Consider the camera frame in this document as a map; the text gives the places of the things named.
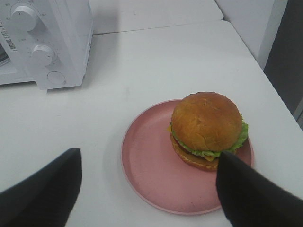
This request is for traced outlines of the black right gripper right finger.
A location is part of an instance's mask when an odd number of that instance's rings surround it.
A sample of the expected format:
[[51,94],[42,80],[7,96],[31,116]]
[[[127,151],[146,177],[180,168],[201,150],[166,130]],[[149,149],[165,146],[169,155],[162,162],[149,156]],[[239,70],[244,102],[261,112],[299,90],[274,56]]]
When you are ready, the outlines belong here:
[[229,152],[222,152],[216,190],[234,227],[301,227],[303,201]]

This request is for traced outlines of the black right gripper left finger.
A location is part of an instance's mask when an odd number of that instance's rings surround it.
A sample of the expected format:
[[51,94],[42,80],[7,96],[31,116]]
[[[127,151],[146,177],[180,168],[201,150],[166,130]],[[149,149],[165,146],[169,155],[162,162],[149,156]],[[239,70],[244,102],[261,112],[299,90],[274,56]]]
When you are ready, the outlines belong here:
[[78,198],[81,152],[70,148],[45,167],[0,193],[2,227],[63,227]]

